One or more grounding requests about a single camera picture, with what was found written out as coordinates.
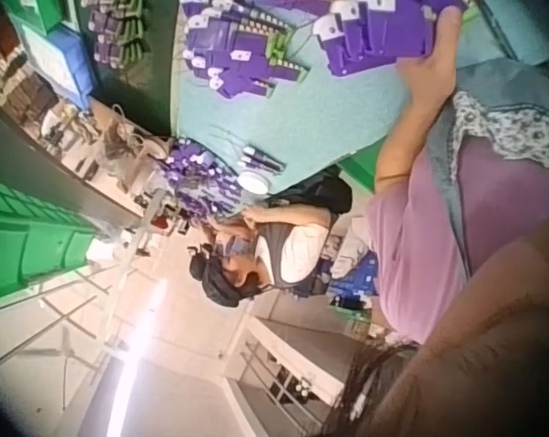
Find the black backpack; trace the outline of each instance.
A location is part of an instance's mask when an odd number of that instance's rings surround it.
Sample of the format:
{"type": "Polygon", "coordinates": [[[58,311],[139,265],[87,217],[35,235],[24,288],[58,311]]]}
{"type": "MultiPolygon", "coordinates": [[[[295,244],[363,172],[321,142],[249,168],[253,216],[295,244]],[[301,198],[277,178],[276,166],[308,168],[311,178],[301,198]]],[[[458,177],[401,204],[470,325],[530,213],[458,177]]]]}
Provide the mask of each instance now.
{"type": "Polygon", "coordinates": [[[268,200],[269,207],[281,204],[326,208],[336,215],[349,212],[353,203],[351,187],[338,175],[321,173],[290,187],[268,200]]]}

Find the white shirt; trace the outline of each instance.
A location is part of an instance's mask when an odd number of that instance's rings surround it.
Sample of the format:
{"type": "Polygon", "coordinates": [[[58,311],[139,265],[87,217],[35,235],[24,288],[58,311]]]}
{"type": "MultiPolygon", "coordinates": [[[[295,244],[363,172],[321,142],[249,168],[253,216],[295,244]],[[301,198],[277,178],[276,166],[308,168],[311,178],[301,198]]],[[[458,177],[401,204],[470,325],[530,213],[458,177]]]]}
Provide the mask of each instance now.
{"type": "MultiPolygon", "coordinates": [[[[294,283],[305,279],[319,262],[320,253],[329,235],[329,230],[320,225],[295,226],[282,247],[280,276],[285,282],[294,283]]],[[[258,237],[256,257],[262,259],[273,282],[272,264],[268,243],[258,237]]]]}

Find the fluorescent light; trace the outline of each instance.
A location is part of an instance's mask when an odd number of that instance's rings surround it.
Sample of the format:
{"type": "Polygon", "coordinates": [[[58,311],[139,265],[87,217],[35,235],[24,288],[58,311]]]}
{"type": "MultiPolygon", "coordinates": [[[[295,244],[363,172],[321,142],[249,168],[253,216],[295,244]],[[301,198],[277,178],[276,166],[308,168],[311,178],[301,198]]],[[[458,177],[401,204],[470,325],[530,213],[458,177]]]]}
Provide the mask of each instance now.
{"type": "Polygon", "coordinates": [[[148,301],[147,312],[145,312],[138,322],[130,341],[128,342],[128,358],[125,360],[125,367],[120,375],[117,393],[114,396],[112,413],[110,414],[110,422],[108,423],[107,437],[120,437],[122,426],[127,415],[130,393],[132,392],[135,378],[137,377],[138,362],[147,350],[147,346],[153,335],[157,310],[160,308],[161,303],[165,298],[166,291],[167,280],[162,279],[155,286],[153,294],[148,301]]]}

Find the gray vest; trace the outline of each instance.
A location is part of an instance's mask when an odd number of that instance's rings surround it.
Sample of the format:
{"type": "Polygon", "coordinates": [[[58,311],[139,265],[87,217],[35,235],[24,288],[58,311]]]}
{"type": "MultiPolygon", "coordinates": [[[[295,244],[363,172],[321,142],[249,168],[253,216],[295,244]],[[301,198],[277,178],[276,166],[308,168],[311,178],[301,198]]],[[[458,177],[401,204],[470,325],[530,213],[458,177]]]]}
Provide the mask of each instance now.
{"type": "MultiPolygon", "coordinates": [[[[331,218],[331,226],[336,218],[331,218]]],[[[272,286],[275,289],[291,289],[302,283],[308,281],[313,282],[317,277],[317,268],[315,268],[307,275],[306,278],[301,279],[298,282],[287,282],[280,275],[281,262],[282,262],[282,248],[284,243],[290,236],[290,233],[294,229],[294,225],[290,223],[265,223],[259,225],[258,235],[266,240],[268,246],[268,252],[270,254],[270,264],[272,267],[272,286]]]]}

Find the blue box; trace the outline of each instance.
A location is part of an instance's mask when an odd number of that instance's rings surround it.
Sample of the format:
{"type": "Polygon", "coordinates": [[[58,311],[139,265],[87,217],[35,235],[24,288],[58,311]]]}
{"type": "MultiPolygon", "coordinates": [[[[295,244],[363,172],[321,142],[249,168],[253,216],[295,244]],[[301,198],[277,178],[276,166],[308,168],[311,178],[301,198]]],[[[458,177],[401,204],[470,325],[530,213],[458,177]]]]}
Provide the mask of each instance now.
{"type": "Polygon", "coordinates": [[[43,36],[16,17],[11,18],[34,70],[59,95],[82,109],[89,109],[88,96],[94,89],[94,78],[81,36],[64,25],[43,36]]]}
{"type": "Polygon", "coordinates": [[[377,278],[379,263],[375,252],[369,251],[358,266],[340,279],[333,279],[328,293],[336,296],[377,296],[373,279],[377,278]]]}

